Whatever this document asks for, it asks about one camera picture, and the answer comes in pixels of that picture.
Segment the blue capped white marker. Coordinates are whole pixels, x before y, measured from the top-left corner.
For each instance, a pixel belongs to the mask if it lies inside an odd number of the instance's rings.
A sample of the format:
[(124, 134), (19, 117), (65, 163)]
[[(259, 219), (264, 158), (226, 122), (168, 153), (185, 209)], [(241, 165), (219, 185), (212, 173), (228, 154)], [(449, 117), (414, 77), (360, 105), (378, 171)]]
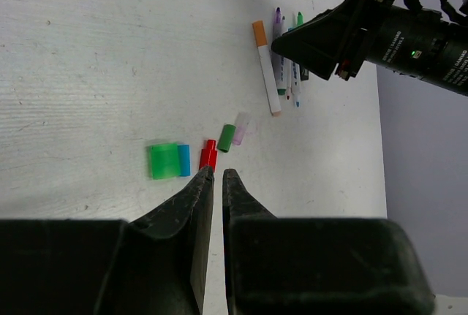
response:
[[(303, 23), (303, 16), (301, 12), (293, 18), (292, 28), (296, 28), (297, 26)], [(300, 107), (300, 95), (301, 95), (301, 74), (300, 74), (300, 66), (292, 62), (292, 96), (293, 101), (296, 107)]]

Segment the orange capped white marker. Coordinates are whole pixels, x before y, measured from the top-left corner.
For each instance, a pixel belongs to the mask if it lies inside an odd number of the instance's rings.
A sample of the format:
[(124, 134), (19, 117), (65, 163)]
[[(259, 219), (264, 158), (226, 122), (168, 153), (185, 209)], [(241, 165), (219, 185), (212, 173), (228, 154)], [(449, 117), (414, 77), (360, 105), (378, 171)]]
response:
[(277, 117), (281, 114), (281, 104), (276, 88), (276, 80), (271, 63), (270, 52), (268, 48), (268, 40), (265, 33), (265, 28), (261, 20), (252, 23), (254, 38), (257, 45), (260, 65), (263, 73), (263, 80), (268, 98), (268, 104), (271, 115)]

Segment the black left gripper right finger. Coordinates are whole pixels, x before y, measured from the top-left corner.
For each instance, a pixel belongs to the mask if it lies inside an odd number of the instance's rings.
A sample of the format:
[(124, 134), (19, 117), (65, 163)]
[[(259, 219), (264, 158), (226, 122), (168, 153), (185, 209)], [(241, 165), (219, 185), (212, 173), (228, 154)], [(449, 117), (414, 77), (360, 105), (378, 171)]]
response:
[(230, 250), (230, 222), (233, 219), (272, 218), (272, 214), (258, 202), (247, 190), (235, 169), (226, 169), (222, 178), (222, 223), (224, 242), (224, 279), (228, 314), (235, 314), (231, 276), (233, 261)]

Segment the green pen cap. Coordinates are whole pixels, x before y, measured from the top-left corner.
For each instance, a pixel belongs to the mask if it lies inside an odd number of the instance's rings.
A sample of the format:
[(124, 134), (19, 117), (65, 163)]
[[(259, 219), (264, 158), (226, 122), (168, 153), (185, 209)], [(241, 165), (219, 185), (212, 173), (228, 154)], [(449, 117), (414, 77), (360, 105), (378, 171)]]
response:
[(225, 124), (217, 143), (217, 149), (223, 153), (228, 153), (233, 143), (236, 126), (232, 124)]

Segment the white marker green end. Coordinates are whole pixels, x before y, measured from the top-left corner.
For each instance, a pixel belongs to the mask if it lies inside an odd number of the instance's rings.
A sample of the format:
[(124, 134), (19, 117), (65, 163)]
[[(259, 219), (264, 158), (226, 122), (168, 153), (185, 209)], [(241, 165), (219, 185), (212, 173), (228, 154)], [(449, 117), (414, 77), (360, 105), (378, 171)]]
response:
[[(278, 11), (276, 13), (276, 22), (275, 22), (275, 39), (279, 38), (283, 34), (285, 16)], [(284, 96), (286, 94), (286, 81), (284, 79), (284, 58), (276, 53), (276, 87), (278, 95)]]

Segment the red capped white marker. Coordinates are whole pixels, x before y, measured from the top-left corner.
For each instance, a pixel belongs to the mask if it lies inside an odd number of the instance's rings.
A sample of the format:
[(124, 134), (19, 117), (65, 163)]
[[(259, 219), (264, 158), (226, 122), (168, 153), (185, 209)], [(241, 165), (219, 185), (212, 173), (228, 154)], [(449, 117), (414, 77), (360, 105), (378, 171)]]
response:
[(285, 96), (286, 100), (290, 100), (292, 96), (292, 71), (291, 71), (291, 61), (287, 58), (284, 59), (284, 81), (286, 83)]

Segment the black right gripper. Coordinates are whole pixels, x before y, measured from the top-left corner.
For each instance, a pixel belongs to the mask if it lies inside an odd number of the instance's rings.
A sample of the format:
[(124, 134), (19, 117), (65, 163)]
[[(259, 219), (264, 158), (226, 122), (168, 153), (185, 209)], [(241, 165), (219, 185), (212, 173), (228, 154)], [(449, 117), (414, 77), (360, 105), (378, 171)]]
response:
[[(420, 0), (344, 0), (271, 47), (324, 80), (333, 73), (349, 80), (368, 61), (465, 96), (467, 5), (439, 4), (430, 10)], [(338, 40), (318, 41), (326, 37)]]

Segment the red pen cap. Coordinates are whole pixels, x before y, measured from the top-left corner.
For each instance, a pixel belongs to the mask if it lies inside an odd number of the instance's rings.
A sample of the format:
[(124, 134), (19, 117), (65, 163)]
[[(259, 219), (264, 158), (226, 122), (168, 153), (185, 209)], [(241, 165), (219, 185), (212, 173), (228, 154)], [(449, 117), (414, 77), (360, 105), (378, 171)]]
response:
[(199, 169), (204, 167), (211, 167), (213, 171), (216, 170), (218, 152), (216, 150), (216, 141), (208, 139), (205, 142), (204, 148), (200, 152)]

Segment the green highlighter cap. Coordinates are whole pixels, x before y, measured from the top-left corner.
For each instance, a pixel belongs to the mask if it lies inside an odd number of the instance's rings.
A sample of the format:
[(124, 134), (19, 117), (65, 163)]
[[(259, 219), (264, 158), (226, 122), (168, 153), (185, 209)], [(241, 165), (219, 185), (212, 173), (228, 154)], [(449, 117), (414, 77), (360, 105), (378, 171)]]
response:
[(176, 143), (151, 145), (148, 148), (151, 177), (154, 180), (178, 177), (181, 165)]

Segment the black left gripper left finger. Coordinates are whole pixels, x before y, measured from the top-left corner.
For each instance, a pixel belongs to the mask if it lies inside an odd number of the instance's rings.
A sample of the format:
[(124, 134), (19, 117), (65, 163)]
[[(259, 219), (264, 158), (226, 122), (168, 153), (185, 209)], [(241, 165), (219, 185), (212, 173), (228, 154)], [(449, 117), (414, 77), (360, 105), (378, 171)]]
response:
[(214, 171), (201, 169), (171, 198), (122, 224), (94, 314), (201, 314)]

